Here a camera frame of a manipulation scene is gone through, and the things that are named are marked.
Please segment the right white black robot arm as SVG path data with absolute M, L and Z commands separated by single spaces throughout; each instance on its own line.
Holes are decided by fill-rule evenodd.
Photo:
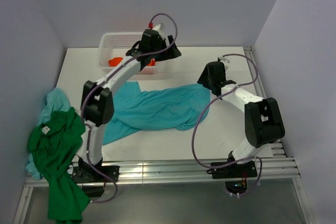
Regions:
M 230 153 L 231 161 L 225 165 L 211 166 L 210 169 L 227 167 L 228 173 L 234 177 L 245 171 L 245 163 L 257 158 L 257 154 L 267 145 L 281 139 L 285 135 L 285 127 L 274 98 L 263 98 L 252 94 L 243 87 L 253 84 L 258 78 L 248 83 L 240 83 L 226 78 L 228 66 L 224 60 L 206 64 L 197 83 L 207 88 L 215 96 L 199 116 L 199 123 L 209 107 L 218 100 L 223 100 L 244 114 L 245 138 Z

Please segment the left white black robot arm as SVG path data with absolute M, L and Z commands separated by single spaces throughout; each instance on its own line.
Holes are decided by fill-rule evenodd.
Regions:
M 96 182 L 102 176 L 100 167 L 103 160 L 102 142 L 106 125 L 115 112 L 113 96 L 152 59 L 159 62 L 181 56 L 175 44 L 176 39 L 177 34 L 165 38 L 162 25 L 150 24 L 149 28 L 142 33 L 141 39 L 125 53 L 116 67 L 99 80 L 87 81 L 84 84 L 81 117 L 87 128 L 87 140 L 81 158 L 87 164 L 83 175 L 89 181 Z

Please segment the white perforated plastic basket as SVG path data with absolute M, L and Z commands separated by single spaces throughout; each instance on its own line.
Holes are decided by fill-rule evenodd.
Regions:
M 141 32 L 106 33 L 102 36 L 97 53 L 97 66 L 103 70 L 112 70 L 109 60 L 125 57 L 125 53 L 142 37 Z M 154 66 L 147 66 L 138 74 L 167 73 L 167 61 L 156 62 Z

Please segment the teal t-shirt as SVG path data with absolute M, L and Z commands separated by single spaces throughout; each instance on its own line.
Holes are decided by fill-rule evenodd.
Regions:
M 141 91 L 138 82 L 126 82 L 113 96 L 114 115 L 102 144 L 107 145 L 138 131 L 192 129 L 210 102 L 210 91 L 200 84 L 164 90 Z

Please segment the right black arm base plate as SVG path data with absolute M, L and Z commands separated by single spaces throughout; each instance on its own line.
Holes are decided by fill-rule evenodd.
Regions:
M 206 171 L 212 179 L 228 178 L 255 178 L 258 176 L 256 165 L 253 161 L 245 164 L 233 164 L 220 169 L 208 169 Z

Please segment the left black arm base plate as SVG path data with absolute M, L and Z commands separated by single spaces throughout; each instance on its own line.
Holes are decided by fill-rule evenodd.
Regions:
M 113 166 L 99 166 L 97 170 L 112 178 L 115 182 L 118 181 L 120 167 Z M 71 179 L 76 184 L 82 184 L 81 189 L 91 199 L 98 199 L 104 193 L 104 186 L 108 180 L 97 173 L 88 163 L 83 163 L 73 168 L 70 175 Z

